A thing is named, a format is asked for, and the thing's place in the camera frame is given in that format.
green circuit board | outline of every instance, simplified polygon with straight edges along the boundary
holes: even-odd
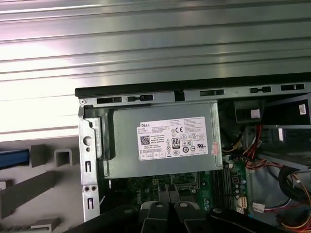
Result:
[[[226,196],[227,200],[229,200],[227,202],[231,203],[230,208],[235,210],[238,197],[247,196],[246,171],[242,162],[235,162],[231,168],[227,169],[229,175],[224,179],[230,184],[227,185],[230,189],[224,189],[224,197]],[[223,198],[221,193],[215,192],[215,187],[221,186],[221,183],[223,183],[221,180],[215,180],[215,174],[221,174],[222,172],[222,170],[202,171],[115,179],[111,181],[111,187],[113,196],[122,197],[122,203],[118,202],[118,204],[140,205],[146,201],[158,200],[159,185],[174,184],[178,188],[181,201],[196,202],[201,209],[208,211],[215,203],[219,205],[217,200]]]

white label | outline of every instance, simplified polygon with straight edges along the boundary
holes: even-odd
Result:
[[[208,154],[204,117],[142,122],[137,137],[140,160]]]
[[[299,112],[301,115],[305,115],[307,114],[307,110],[306,110],[306,105],[305,104],[302,104],[299,106]]]
[[[259,109],[251,110],[251,118],[260,118],[260,110]]]

motherboard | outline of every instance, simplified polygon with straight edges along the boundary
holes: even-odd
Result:
[[[247,209],[246,172],[243,162],[226,165],[223,170],[181,174],[113,179],[110,183],[112,199],[103,205],[140,205],[159,199],[159,187],[174,184],[181,201],[196,202],[201,209],[212,207],[233,209],[240,213]]]

blue plastic part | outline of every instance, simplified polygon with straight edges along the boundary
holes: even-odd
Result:
[[[0,169],[29,163],[29,150],[0,151]]]

metal bracket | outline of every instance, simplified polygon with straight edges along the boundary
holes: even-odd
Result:
[[[100,215],[97,183],[96,130],[100,131],[98,118],[84,119],[84,108],[79,108],[79,148],[81,183],[83,189],[84,221]]]

